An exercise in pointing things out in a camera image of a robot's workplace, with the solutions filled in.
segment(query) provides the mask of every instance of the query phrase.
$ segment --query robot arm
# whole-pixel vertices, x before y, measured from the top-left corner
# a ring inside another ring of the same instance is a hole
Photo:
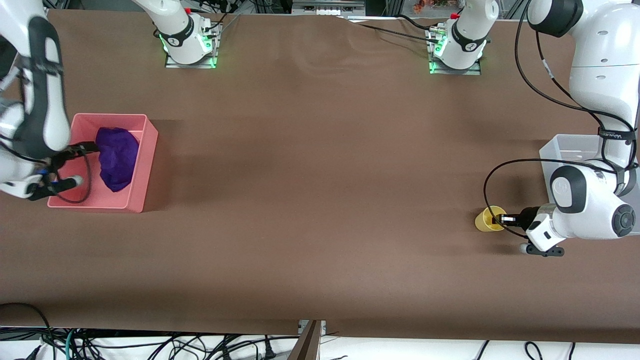
[[[626,236],[636,214],[619,196],[636,183],[631,165],[636,160],[640,6],[629,0],[533,0],[528,16],[536,31],[575,39],[569,93],[581,106],[615,116],[598,116],[600,152],[585,164],[615,173],[579,165],[558,168],[550,178],[555,204],[525,209],[519,225],[542,252],[566,238]]]
[[[446,39],[434,55],[452,69],[471,67],[482,56],[498,12],[495,0],[467,0],[459,18],[444,23]]]
[[[0,98],[0,190],[26,198],[42,178],[32,160],[54,156],[70,138],[60,42],[38,0],[0,1],[0,19],[0,35],[20,54],[24,97]]]
[[[211,20],[187,13],[179,0],[132,0],[151,18],[164,50],[181,64],[200,61],[213,50]]]

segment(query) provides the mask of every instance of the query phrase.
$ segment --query black cable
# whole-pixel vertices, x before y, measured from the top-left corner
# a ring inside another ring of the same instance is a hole
[[[33,310],[36,313],[38,313],[38,316],[40,316],[40,318],[44,322],[45,327],[47,328],[47,332],[49,333],[49,336],[51,337],[51,341],[54,341],[53,332],[51,331],[51,325],[49,325],[49,321],[47,320],[47,317],[44,316],[44,313],[39,308],[35,307],[34,305],[28,304],[26,302],[5,302],[4,304],[0,304],[0,308],[8,307],[8,306],[28,307],[31,310]],[[57,351],[54,349],[53,350],[53,360],[56,360],[56,353],[57,353]]]
[[[569,356],[567,357],[567,360],[572,360],[573,359],[573,351],[575,350],[575,343],[571,343],[571,349],[569,350]]]
[[[205,345],[204,341],[202,341],[202,338],[199,338],[198,341],[202,345],[202,348],[203,348],[202,352],[204,353],[204,356],[207,356],[207,345]]]
[[[273,351],[271,347],[271,342],[269,341],[269,336],[264,336],[264,360],[271,360],[276,357],[276,353]]]
[[[172,336],[171,338],[167,339],[164,343],[161,343],[160,346],[158,346],[147,358],[147,360],[155,360],[155,358],[158,356],[158,354],[160,354],[160,352],[162,351],[162,349],[164,349],[165,346],[167,346],[170,342],[172,342],[173,340],[175,340],[177,338],[177,336]]]
[[[42,164],[42,165],[48,165],[46,161],[42,161],[42,160],[36,160],[36,159],[32,159],[32,158],[28,158],[24,155],[21,155],[20,153],[18,153],[17,151],[13,150],[12,148],[10,148],[9,146],[7,146],[4,142],[0,141],[0,147],[2,147],[4,150],[7,150],[11,155],[20,158],[22,160],[26,160],[26,161],[30,161],[32,163],[37,163],[37,164]]]
[[[215,355],[219,351],[222,351],[223,349],[226,349],[227,345],[231,341],[234,341],[234,340],[238,339],[239,337],[240,337],[240,335],[225,335],[225,337],[222,339],[222,341],[219,342],[216,345],[216,347],[213,348],[213,350],[211,350],[211,353],[207,357],[205,357],[204,360],[211,360],[213,355]]]
[[[195,352],[187,349],[186,347],[189,345],[189,343],[191,343],[192,341],[195,341],[196,338],[193,338],[191,340],[189,340],[187,343],[182,343],[180,341],[172,341],[173,343],[173,349],[171,349],[171,352],[169,353],[169,359],[168,360],[175,360],[175,356],[182,350],[190,353],[191,355],[196,357],[196,360],[200,360],[200,358],[198,357],[198,354],[196,354]],[[176,347],[175,346],[175,342],[180,343],[182,346],[180,347]]]
[[[53,184],[51,184],[51,181],[49,180],[48,176],[45,176],[43,179],[45,180],[45,185],[47,185],[49,187],[49,190],[60,200],[64,201],[64,202],[68,202],[69,204],[81,204],[82,202],[86,201],[89,198],[89,195],[91,195],[91,189],[92,189],[92,173],[91,173],[91,165],[89,164],[89,158],[86,154],[86,151],[84,151],[83,149],[83,153],[82,156],[84,158],[84,164],[86,165],[86,176],[87,176],[87,180],[86,180],[86,193],[84,193],[84,196],[82,197],[82,199],[80,200],[71,200],[71,199],[67,199],[66,197],[60,195],[60,193],[58,193],[56,191],[56,189],[54,188]],[[58,174],[58,171],[55,170],[54,174],[56,174],[56,178],[60,181],[60,175]]]
[[[211,0],[203,1],[203,3],[204,3],[204,2],[206,2],[212,10],[218,10],[218,11],[220,11],[221,13],[227,13],[227,9],[223,9],[220,5],[218,5],[218,6],[214,6],[214,5],[211,3]]]
[[[16,336],[10,336],[8,338],[2,338],[0,339],[0,341],[8,341],[8,340],[15,340],[15,339],[25,340],[24,339],[25,337],[31,337],[31,334],[20,334]]]
[[[400,35],[402,37],[408,37],[408,38],[414,38],[417,40],[422,40],[422,41],[426,41],[426,42],[432,42],[434,44],[437,44],[438,41],[436,39],[432,39],[432,38],[425,38],[425,37],[417,37],[415,35],[409,35],[409,34],[405,34],[405,33],[399,33],[397,31],[393,31],[393,30],[389,30],[389,29],[383,29],[383,28],[379,28],[377,26],[371,26],[371,25],[366,25],[366,24],[361,24],[361,23],[357,23],[360,26],[364,26],[365,28],[369,28],[369,29],[374,29],[374,30],[380,30],[380,31],[384,31],[386,33],[390,33],[390,34],[395,34],[395,35]]]
[[[433,25],[428,25],[428,26],[420,25],[417,22],[413,21],[413,19],[410,18],[409,16],[407,16],[405,14],[401,14],[401,13],[397,14],[395,17],[407,20],[408,22],[411,23],[411,25],[415,26],[416,28],[422,29],[422,30],[428,30],[431,26],[436,26],[437,25],[437,23],[433,24]]]
[[[533,357],[531,355],[531,353],[529,352],[529,345],[533,345],[533,347],[538,352],[538,358],[537,359],[535,357]],[[543,360],[542,359],[542,353],[540,352],[540,348],[533,341],[527,341],[526,343],[524,343],[524,352],[527,354],[527,356],[529,356],[529,359],[531,359],[531,360]]]
[[[299,336],[276,336],[274,338],[268,338],[268,340],[284,340],[284,339],[298,339],[298,338],[299,338]],[[231,345],[231,347],[229,347],[227,349],[227,353],[229,354],[229,353],[231,353],[233,351],[239,350],[239,349],[244,348],[244,347],[251,346],[253,344],[263,343],[266,340],[267,339],[260,339],[260,340],[254,340],[254,341],[248,341],[248,340],[247,341],[242,341],[240,343]],[[220,355],[215,360],[220,360],[220,359],[222,359],[222,357],[223,357],[223,355]]]
[[[83,340],[83,345],[86,345],[86,348],[91,353],[93,360],[106,360],[102,357],[100,350],[92,346],[91,341],[89,339]]]
[[[280,6],[282,7],[282,11],[284,13],[291,13],[291,5],[287,0],[280,0]]]
[[[60,332],[60,334],[58,334],[56,333],[56,331],[57,330],[52,329],[54,338],[56,340],[63,340],[66,335],[60,331],[58,331]],[[13,334],[13,333],[50,336],[49,331],[47,331],[46,329],[29,328],[29,327],[0,327],[0,334]]]
[[[527,239],[527,240],[529,239],[528,236],[516,233],[515,231],[513,231],[513,230],[509,229],[508,227],[506,227],[502,222],[500,222],[500,220],[498,220],[498,218],[493,213],[493,210],[491,209],[491,206],[489,205],[489,200],[488,200],[487,195],[486,195],[486,185],[489,183],[489,179],[491,178],[493,173],[495,173],[498,169],[500,169],[503,166],[506,166],[506,165],[509,165],[509,164],[513,164],[513,163],[525,163],[525,162],[560,163],[560,164],[568,164],[568,165],[574,165],[574,166],[587,167],[587,168],[590,168],[592,170],[607,172],[607,173],[610,173],[610,174],[615,174],[616,173],[614,170],[601,168],[601,167],[598,167],[598,166],[590,164],[590,163],[579,163],[577,161],[555,160],[555,159],[539,159],[539,158],[509,160],[509,161],[505,161],[505,162],[501,163],[500,165],[494,167],[491,170],[491,172],[489,172],[489,174],[484,179],[484,185],[483,185],[484,203],[486,204],[486,207],[489,209],[489,213],[491,213],[491,217],[493,218],[493,220],[495,221],[496,224],[500,225],[503,229],[505,229],[506,231],[509,231],[511,234],[517,235],[517,236],[519,236],[521,238],[524,238],[524,239]]]
[[[535,91],[538,95],[544,97],[545,99],[552,101],[558,105],[564,106],[565,108],[569,108],[569,109],[574,109],[574,110],[578,110],[578,111],[583,111],[586,113],[594,113],[594,114],[598,114],[598,115],[603,115],[606,117],[610,117],[613,119],[616,119],[618,121],[620,121],[621,123],[623,123],[624,125],[626,125],[626,127],[629,129],[629,131],[633,131],[634,128],[628,123],[626,122],[624,119],[622,119],[621,117],[614,115],[612,113],[607,113],[605,111],[599,111],[599,110],[590,110],[587,108],[584,108],[582,106],[574,106],[571,104],[566,104],[562,101],[559,101],[557,99],[554,99],[553,97],[543,93],[542,91],[538,90],[538,88],[536,88],[530,81],[529,79],[527,79],[527,76],[524,74],[524,71],[522,70],[522,66],[520,66],[520,57],[518,55],[519,51],[518,51],[518,45],[520,43],[520,32],[522,30],[522,23],[524,22],[524,17],[525,14],[527,13],[527,9],[529,8],[529,4],[531,4],[531,0],[527,0],[527,5],[525,6],[524,11],[522,12],[522,16],[520,16],[520,21],[518,22],[518,30],[516,31],[516,40],[515,40],[515,46],[514,46],[514,55],[515,55],[515,61],[516,61],[516,67],[518,68],[518,72],[520,73],[520,77],[522,77],[522,79],[525,81],[525,83],[527,83],[527,85],[529,86],[529,88],[531,88],[531,90]]]
[[[578,102],[571,96],[571,94],[569,94],[569,92],[558,82],[558,80],[556,80],[556,77],[552,75],[551,70],[548,67],[547,64],[547,60],[545,59],[545,55],[542,53],[542,45],[540,44],[540,33],[538,31],[536,31],[536,45],[538,46],[538,54],[540,56],[540,60],[543,62],[543,64],[545,65],[545,68],[548,70],[549,72],[549,77],[551,78],[551,81],[555,84],[556,87],[558,87],[558,89],[560,89],[560,91],[562,91],[569,99],[571,99],[573,102],[575,102],[576,104],[578,104]],[[592,112],[589,112],[589,115],[591,115],[591,117],[593,117],[596,122],[598,122],[598,125],[604,129],[604,125],[602,124],[602,121]],[[611,168],[614,168],[613,164],[606,158],[605,154],[604,154],[604,149],[605,149],[605,145],[607,143],[607,139],[602,139],[602,148],[600,149],[600,157],[602,158],[602,160],[609,165]],[[632,164],[634,162],[634,159],[636,158],[636,149],[637,149],[637,140],[632,140],[632,148],[629,154],[629,160],[628,163]]]
[[[148,344],[135,344],[135,345],[121,345],[121,346],[110,346],[110,345],[94,345],[97,348],[134,348],[134,347],[152,347],[162,345],[162,343],[148,343]]]
[[[212,26],[211,26],[211,27],[209,27],[209,28],[205,28],[205,29],[204,29],[204,31],[209,31],[209,30],[211,30],[211,29],[214,29],[216,26],[220,25],[220,24],[222,23],[222,20],[224,20],[224,19],[225,19],[225,17],[226,17],[228,14],[229,14],[229,13],[224,13],[224,14],[222,15],[222,17],[220,18],[220,20],[218,20],[218,21],[215,23],[215,25],[212,25]]]
[[[35,349],[33,349],[33,351],[27,356],[25,360],[36,360],[36,357],[38,356],[40,348],[42,348],[42,345],[38,345]]]
[[[266,5],[266,4],[264,4],[264,0],[261,0],[262,4],[258,4],[258,3],[256,3],[256,2],[254,2],[253,0],[249,0],[249,2],[250,2],[251,4],[254,4],[254,5],[255,5],[256,9],[258,9],[258,13],[268,13],[268,12],[267,12],[268,7],[267,7],[267,5]]]
[[[485,340],[484,343],[482,344],[482,347],[480,348],[480,352],[478,353],[476,360],[480,360],[480,358],[482,358],[482,354],[484,353],[484,350],[486,349],[487,345],[489,345],[489,340]]]

